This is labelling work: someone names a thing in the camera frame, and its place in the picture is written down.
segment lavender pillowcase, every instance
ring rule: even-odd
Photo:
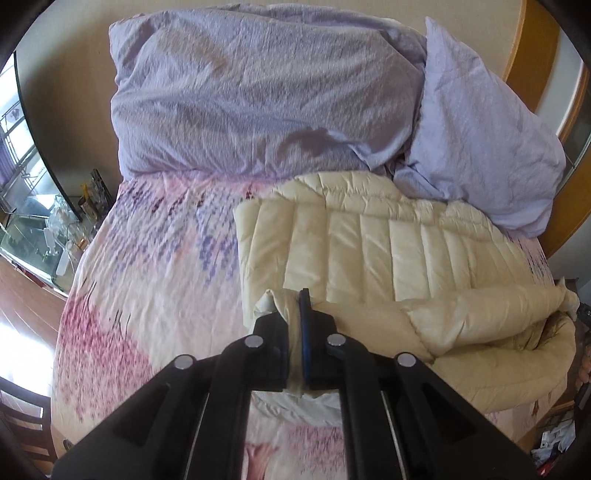
[[[423,99],[396,185],[411,197],[464,200],[508,232],[540,235],[564,171],[560,141],[475,51],[426,23]]]

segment cloth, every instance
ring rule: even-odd
[[[334,8],[171,10],[109,36],[125,179],[380,168],[409,140],[423,88],[422,35]]]
[[[544,122],[467,45],[427,18],[420,117],[394,181],[407,196],[464,200],[494,224],[546,229],[565,156]]]
[[[308,287],[343,333],[381,355],[414,353],[482,412],[533,401],[569,370],[573,322],[545,320],[574,317],[578,298],[533,285],[522,252],[465,203],[320,173],[240,204],[235,219],[246,326],[268,310],[257,304],[267,289],[291,326],[297,303],[281,292]]]
[[[122,184],[86,250],[61,318],[52,426],[77,442],[177,353],[220,353],[243,326],[234,208],[270,186],[198,172]],[[514,239],[532,283],[553,285],[540,244]],[[518,440],[562,395],[486,414]],[[265,478],[346,479],[342,429],[292,423],[251,403],[248,445],[272,445]]]

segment sunlight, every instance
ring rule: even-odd
[[[41,342],[0,325],[0,377],[40,395],[51,393],[53,353]]]

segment glass cabinet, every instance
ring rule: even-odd
[[[35,146],[15,66],[12,56],[0,73],[0,254],[66,293],[76,268],[71,245],[85,229]]]

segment pillow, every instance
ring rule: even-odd
[[[369,170],[408,145],[424,37],[304,5],[169,10],[109,30],[124,178]]]
[[[423,99],[397,186],[464,200],[505,231],[541,234],[564,171],[560,141],[474,50],[426,23]]]

